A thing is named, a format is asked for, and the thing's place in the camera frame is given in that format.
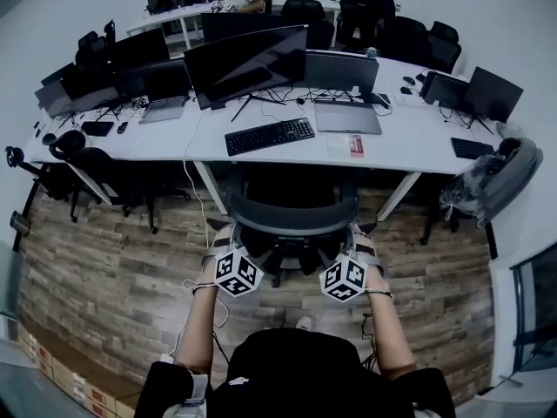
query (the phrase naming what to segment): monitor stand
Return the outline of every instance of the monitor stand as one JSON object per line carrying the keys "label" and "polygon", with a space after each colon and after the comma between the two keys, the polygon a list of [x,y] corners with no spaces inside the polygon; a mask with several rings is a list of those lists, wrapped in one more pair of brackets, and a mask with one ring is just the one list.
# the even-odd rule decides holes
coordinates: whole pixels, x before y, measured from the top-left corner
{"label": "monitor stand", "polygon": [[277,104],[277,105],[286,105],[284,102],[279,102],[279,101],[275,101],[273,99],[265,99],[265,98],[260,98],[259,96],[253,96],[252,94],[249,96],[249,98],[244,102],[244,105],[242,105],[242,107],[238,110],[238,113],[236,113],[234,115],[234,118],[232,118],[232,121],[230,122],[234,122],[234,120],[238,117],[238,115],[243,111],[243,109],[252,101],[252,100],[256,100],[256,101],[263,101],[263,102],[270,102],[271,104]]}
{"label": "monitor stand", "polygon": [[484,128],[485,128],[487,131],[489,131],[492,135],[495,135],[495,133],[493,133],[493,132],[489,129],[489,127],[488,127],[487,125],[485,125],[484,122],[483,122],[480,118],[477,118],[477,117],[475,117],[475,116],[472,118],[472,121],[470,122],[470,125],[468,126],[468,130],[470,130],[470,129],[472,128],[472,124],[473,124],[475,121],[478,121],[480,124],[482,124],[482,125],[484,126]]}

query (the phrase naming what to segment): white desk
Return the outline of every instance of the white desk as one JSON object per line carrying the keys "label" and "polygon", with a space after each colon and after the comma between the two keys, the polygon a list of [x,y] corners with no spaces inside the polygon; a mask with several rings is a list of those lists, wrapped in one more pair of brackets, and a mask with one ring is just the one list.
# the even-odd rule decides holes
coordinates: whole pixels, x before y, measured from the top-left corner
{"label": "white desk", "polygon": [[[332,45],[335,45],[335,39],[337,38],[337,28],[339,24],[339,14],[340,14],[340,3],[338,1],[333,0],[316,0],[323,5],[323,9],[327,12],[333,13],[333,24],[334,24],[334,36],[332,37]],[[286,0],[272,0],[273,7],[282,7],[285,5]],[[193,18],[193,26],[195,28],[195,36],[196,40],[199,40],[199,29],[198,29],[198,21],[196,19],[197,16],[203,14],[204,12],[211,12],[212,3],[202,3],[202,4],[194,4],[192,6],[185,6],[184,8],[178,8],[176,10],[169,10],[162,14],[156,14],[154,16],[145,13],[145,16],[135,22],[132,26],[128,28],[126,31],[128,36],[134,31],[137,30],[147,30],[150,28],[157,27],[161,24],[166,22],[172,22],[174,20],[179,20],[180,24],[182,25],[182,32],[184,33],[185,45],[188,50],[191,49],[191,42],[190,36],[188,34],[188,30],[185,26],[185,19],[192,17]]]}
{"label": "white desk", "polygon": [[[349,135],[343,133],[321,133],[317,131],[314,104],[302,105],[304,116],[309,119],[316,137],[304,141],[270,147],[229,157],[226,151],[225,134],[258,125],[277,122],[261,114],[261,103],[251,101],[238,118],[231,123],[236,111],[243,103],[231,101],[217,111],[201,111],[197,103],[188,102],[181,119],[140,125],[139,117],[129,120],[128,128],[118,135],[116,126],[105,138],[92,138],[92,144],[102,148],[116,159],[127,160],[182,160],[193,161],[205,182],[218,209],[226,214],[222,193],[218,190],[208,163],[212,161],[299,163],[313,165],[342,165],[392,169],[406,172],[392,197],[378,214],[378,221],[384,220],[391,210],[402,200],[422,173],[443,173],[455,175],[468,168],[473,161],[454,155],[450,138],[476,140],[497,148],[501,137],[495,124],[487,125],[495,133],[492,135],[478,123],[472,130],[463,128],[456,119],[444,122],[439,110],[432,105],[401,105],[399,89],[406,83],[404,76],[415,78],[422,67],[404,64],[389,59],[378,59],[379,74],[374,87],[378,93],[386,93],[393,103],[393,113],[379,118],[382,135],[362,135],[365,156],[351,158],[346,143]],[[307,90],[296,89],[290,97],[306,94]],[[284,105],[263,103],[265,114],[272,114],[279,120],[300,117],[303,112],[295,102]],[[385,112],[381,107],[378,112]],[[60,121],[50,121],[50,128],[44,128],[41,136],[33,134],[24,152],[27,161],[56,162],[48,148],[41,144],[42,136],[54,132]],[[65,125],[57,134],[69,130]]]}

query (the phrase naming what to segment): wooden floor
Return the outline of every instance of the wooden floor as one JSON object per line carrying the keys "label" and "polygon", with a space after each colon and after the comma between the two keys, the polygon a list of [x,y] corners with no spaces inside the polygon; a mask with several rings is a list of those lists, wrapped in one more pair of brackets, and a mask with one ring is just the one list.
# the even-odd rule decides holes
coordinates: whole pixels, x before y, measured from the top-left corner
{"label": "wooden floor", "polygon": [[[207,216],[222,219],[206,191]],[[373,222],[389,191],[360,190],[361,223]],[[79,221],[70,207],[39,192],[30,211],[29,237],[21,242],[26,265],[21,286],[23,320],[47,326],[107,368],[141,381],[161,353],[171,351],[185,323],[194,279],[205,250],[205,226],[196,199],[161,199],[156,207],[158,235],[151,236],[145,210],[125,219],[116,207],[85,200]],[[430,245],[419,245],[423,208],[402,204],[372,234],[388,265],[395,303],[421,367],[443,370],[460,404],[488,385],[493,359],[493,303],[485,233],[473,223],[457,234],[437,226]],[[217,330],[225,352],[264,327],[293,326],[302,314],[316,331],[352,342],[362,360],[370,353],[361,339],[362,297],[347,305],[328,300],[318,275],[295,273],[280,289],[265,277],[253,295],[234,300]],[[217,321],[222,319],[218,308]],[[225,378],[218,350],[212,382]]]}

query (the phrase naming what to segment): black keyboard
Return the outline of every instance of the black keyboard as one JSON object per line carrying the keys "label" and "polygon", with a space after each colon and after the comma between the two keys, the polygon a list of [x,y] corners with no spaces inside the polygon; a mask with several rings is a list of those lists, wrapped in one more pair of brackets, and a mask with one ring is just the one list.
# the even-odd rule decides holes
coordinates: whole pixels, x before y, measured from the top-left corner
{"label": "black keyboard", "polygon": [[492,145],[466,141],[465,139],[451,138],[454,153],[458,158],[477,159],[495,152]]}
{"label": "black keyboard", "polygon": [[106,136],[111,128],[114,126],[113,122],[84,122],[81,124],[81,128],[89,136]]}
{"label": "black keyboard", "polygon": [[229,157],[314,137],[315,133],[307,118],[277,122],[225,135]]}

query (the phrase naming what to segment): keyboard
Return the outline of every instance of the keyboard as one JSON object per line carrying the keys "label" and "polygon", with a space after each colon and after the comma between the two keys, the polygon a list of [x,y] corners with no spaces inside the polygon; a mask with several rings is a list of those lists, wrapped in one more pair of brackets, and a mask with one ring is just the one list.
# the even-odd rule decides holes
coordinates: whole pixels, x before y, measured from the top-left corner
{"label": "keyboard", "polygon": [[229,157],[314,137],[315,133],[307,118],[282,121],[225,135]]}
{"label": "keyboard", "polygon": [[477,159],[495,152],[494,148],[489,144],[457,138],[451,138],[451,141],[453,142],[454,153],[456,153],[458,158]]}
{"label": "keyboard", "polygon": [[89,136],[106,136],[113,126],[114,123],[109,121],[88,121],[81,124],[81,128]]}
{"label": "keyboard", "polygon": [[149,108],[151,108],[151,110],[166,110],[169,108],[183,107],[184,103],[185,98],[161,99],[159,101],[149,103]]}

